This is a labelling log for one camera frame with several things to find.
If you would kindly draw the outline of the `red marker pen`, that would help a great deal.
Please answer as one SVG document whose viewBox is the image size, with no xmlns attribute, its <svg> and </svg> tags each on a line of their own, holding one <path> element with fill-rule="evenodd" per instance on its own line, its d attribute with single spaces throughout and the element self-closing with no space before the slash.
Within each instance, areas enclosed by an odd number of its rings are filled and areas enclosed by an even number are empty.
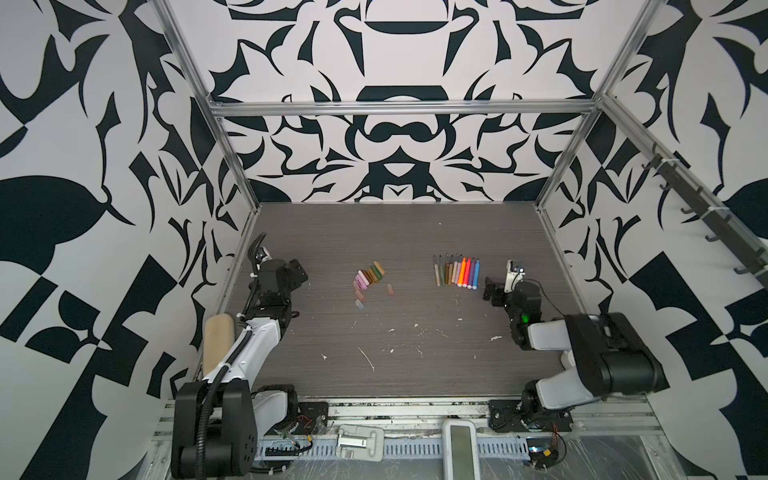
<svg viewBox="0 0 768 480">
<path fill-rule="evenodd" d="M 469 288 L 470 287 L 470 276 L 471 276 L 471 269 L 472 269 L 472 259 L 468 257 L 464 264 L 463 274 L 462 274 L 462 282 L 461 286 L 463 288 Z"/>
</svg>

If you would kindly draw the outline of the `purple marker pen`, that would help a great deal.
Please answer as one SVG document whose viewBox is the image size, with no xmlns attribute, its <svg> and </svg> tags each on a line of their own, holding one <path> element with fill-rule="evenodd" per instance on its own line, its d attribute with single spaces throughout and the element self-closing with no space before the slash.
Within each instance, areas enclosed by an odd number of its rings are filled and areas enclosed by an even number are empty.
<svg viewBox="0 0 768 480">
<path fill-rule="evenodd" d="M 471 276 L 470 276 L 470 280 L 471 280 L 471 282 L 470 282 L 470 287 L 468 288 L 468 289 L 470 289 L 470 290 L 472 290 L 472 288 L 471 288 L 471 283 L 472 283 L 472 269 L 471 269 Z"/>
</svg>

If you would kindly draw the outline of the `orange marker pen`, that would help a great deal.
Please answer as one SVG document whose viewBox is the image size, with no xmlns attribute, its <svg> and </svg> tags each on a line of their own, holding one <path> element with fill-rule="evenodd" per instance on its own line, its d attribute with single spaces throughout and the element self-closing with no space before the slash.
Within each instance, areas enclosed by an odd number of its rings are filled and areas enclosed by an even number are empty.
<svg viewBox="0 0 768 480">
<path fill-rule="evenodd" d="M 463 258 L 464 258 L 464 268 L 463 268 L 463 271 L 462 271 L 462 278 L 461 278 L 460 285 L 459 285 L 459 287 L 461 287 L 461 288 L 463 288 L 465 286 L 465 275 L 466 275 L 465 272 L 466 272 L 466 266 L 467 266 L 467 258 L 466 257 L 463 257 Z"/>
</svg>

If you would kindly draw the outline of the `pink cream marker pen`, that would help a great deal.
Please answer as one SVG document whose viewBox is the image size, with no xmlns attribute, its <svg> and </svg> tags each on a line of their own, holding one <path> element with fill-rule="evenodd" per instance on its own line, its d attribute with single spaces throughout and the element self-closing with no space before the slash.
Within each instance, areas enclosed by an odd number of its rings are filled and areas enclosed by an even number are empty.
<svg viewBox="0 0 768 480">
<path fill-rule="evenodd" d="M 455 258 L 455 271 L 454 271 L 454 283 L 453 283 L 453 285 L 456 285 L 456 284 L 455 284 L 455 279 L 456 279 L 456 268 L 457 268 L 457 267 L 456 267 L 456 265 L 457 265 L 457 261 L 460 261 L 460 260 L 461 260 L 461 256 L 457 256 L 457 257 Z"/>
</svg>

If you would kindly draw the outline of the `brown pen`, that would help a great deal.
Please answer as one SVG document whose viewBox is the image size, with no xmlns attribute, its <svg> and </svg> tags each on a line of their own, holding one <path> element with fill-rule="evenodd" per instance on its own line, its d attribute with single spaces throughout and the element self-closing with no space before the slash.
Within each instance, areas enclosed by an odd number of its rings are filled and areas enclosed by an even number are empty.
<svg viewBox="0 0 768 480">
<path fill-rule="evenodd" d="M 450 262 L 446 266 L 447 282 L 449 285 L 454 283 L 454 271 L 455 271 L 455 257 L 450 258 Z"/>
</svg>

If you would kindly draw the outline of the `lilac marker pen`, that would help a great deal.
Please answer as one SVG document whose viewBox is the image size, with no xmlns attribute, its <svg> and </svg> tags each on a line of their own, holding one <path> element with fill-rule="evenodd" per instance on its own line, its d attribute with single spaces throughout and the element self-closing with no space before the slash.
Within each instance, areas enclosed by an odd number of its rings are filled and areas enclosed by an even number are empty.
<svg viewBox="0 0 768 480">
<path fill-rule="evenodd" d="M 460 260 L 460 261 L 457 261 L 457 265 L 456 265 L 456 267 L 457 267 L 457 268 L 456 268 L 456 279 L 455 279 L 455 284 L 456 284 L 457 286 L 459 286 L 459 285 L 460 285 L 460 281 L 461 281 L 461 278 L 462 278 L 462 271 L 463 271 L 463 268 L 464 268 L 464 258 L 463 258 L 463 257 L 461 258 L 461 260 Z"/>
</svg>

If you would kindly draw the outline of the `green pen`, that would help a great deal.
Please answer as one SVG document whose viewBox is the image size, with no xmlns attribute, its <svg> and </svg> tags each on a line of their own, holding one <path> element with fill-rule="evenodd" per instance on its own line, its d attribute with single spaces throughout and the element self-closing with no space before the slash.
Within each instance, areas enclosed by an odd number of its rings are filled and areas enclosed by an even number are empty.
<svg viewBox="0 0 768 480">
<path fill-rule="evenodd" d="M 441 284 L 441 286 L 444 286 L 444 285 L 447 285 L 447 283 L 448 283 L 448 281 L 446 280 L 446 278 L 447 278 L 446 277 L 446 262 L 445 262 L 446 259 L 443 257 L 443 255 L 440 255 L 438 260 L 439 260 L 438 268 L 439 268 L 439 275 L 440 275 L 440 284 Z"/>
</svg>

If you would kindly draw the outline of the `pink pen cap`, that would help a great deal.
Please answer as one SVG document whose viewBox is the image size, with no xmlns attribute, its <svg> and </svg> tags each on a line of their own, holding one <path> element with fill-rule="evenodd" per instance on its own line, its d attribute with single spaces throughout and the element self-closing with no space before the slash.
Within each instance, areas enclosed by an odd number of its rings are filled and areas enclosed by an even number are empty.
<svg viewBox="0 0 768 480">
<path fill-rule="evenodd" d="M 370 281 L 368 280 L 366 275 L 363 273 L 362 270 L 358 270 L 357 274 L 361 282 L 363 283 L 363 285 L 367 288 L 370 285 Z"/>
</svg>

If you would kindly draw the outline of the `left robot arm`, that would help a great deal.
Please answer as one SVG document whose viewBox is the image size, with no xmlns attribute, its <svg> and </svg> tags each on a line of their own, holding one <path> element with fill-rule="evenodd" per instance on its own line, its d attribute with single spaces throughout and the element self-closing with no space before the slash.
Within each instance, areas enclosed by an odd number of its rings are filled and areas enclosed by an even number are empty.
<svg viewBox="0 0 768 480">
<path fill-rule="evenodd" d="M 291 385 L 254 391 L 267 357 L 299 313 L 292 294 L 308 279 L 296 259 L 271 256 L 260 233 L 247 250 L 252 282 L 238 318 L 242 329 L 215 368 L 182 386 L 175 397 L 170 474 L 175 479 L 243 477 L 258 472 L 256 455 L 271 429 L 294 426 Z"/>
</svg>

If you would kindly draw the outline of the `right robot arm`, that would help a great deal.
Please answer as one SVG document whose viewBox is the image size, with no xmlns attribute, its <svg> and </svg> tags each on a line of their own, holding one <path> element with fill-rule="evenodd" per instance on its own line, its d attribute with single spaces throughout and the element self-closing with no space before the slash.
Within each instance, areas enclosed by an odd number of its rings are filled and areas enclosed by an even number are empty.
<svg viewBox="0 0 768 480">
<path fill-rule="evenodd" d="M 528 382 L 517 402 L 489 402 L 489 426 L 497 432 L 568 430 L 577 406 L 669 387 L 662 364 L 622 313 L 565 314 L 545 321 L 544 291 L 520 273 L 505 282 L 487 278 L 483 298 L 504 309 L 511 338 L 522 350 L 556 351 L 566 360 L 562 372 Z"/>
</svg>

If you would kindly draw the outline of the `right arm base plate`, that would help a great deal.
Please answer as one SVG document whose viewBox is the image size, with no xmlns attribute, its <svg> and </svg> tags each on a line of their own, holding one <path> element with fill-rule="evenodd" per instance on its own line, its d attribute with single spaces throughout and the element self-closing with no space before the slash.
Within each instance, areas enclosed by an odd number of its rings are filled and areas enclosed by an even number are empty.
<svg viewBox="0 0 768 480">
<path fill-rule="evenodd" d="M 494 399 L 488 402 L 488 427 L 497 433 L 571 432 L 569 410 L 547 410 L 534 403 L 525 407 L 522 400 Z"/>
</svg>

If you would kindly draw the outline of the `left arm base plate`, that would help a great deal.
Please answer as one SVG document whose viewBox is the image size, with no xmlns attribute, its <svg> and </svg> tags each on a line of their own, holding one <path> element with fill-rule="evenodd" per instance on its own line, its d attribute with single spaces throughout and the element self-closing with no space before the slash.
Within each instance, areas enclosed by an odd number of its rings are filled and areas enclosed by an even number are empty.
<svg viewBox="0 0 768 480">
<path fill-rule="evenodd" d="M 324 401 L 300 401 L 288 410 L 284 430 L 294 435 L 316 435 L 326 431 L 329 404 Z"/>
</svg>

